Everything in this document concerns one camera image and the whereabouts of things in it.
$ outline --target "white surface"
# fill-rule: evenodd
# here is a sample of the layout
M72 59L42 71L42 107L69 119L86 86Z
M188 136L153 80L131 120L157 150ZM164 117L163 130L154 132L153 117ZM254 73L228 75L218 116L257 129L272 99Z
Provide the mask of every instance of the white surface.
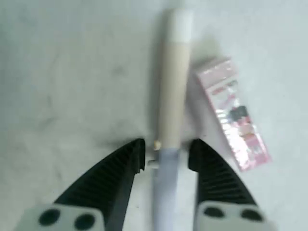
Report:
M127 140L143 136L151 144L158 38L169 5L164 0L1 1L0 230L12 230L25 208L53 201ZM234 59L244 99L273 157L240 177L280 231L306 229L307 1L192 5L194 63L216 54ZM202 93L192 83L188 87L183 139L197 131L225 152ZM194 174L185 155L182 159L176 230L188 231ZM150 230L150 176L147 170L136 178L125 231Z
M38 222L44 212L49 209L60 211L59 218L48 226ZM105 231L103 216L100 210L94 208L41 204L25 210L14 231L76 231L75 222L81 215L92 215L94 218L91 231Z
M206 208L218 208L223 213L223 218L217 218L205 214ZM255 211L262 217L262 221L254 221L241 216L244 210ZM262 210L253 205L238 205L222 202L203 202L198 206L196 212L196 230L250 230L250 231L278 231L276 227L267 220Z

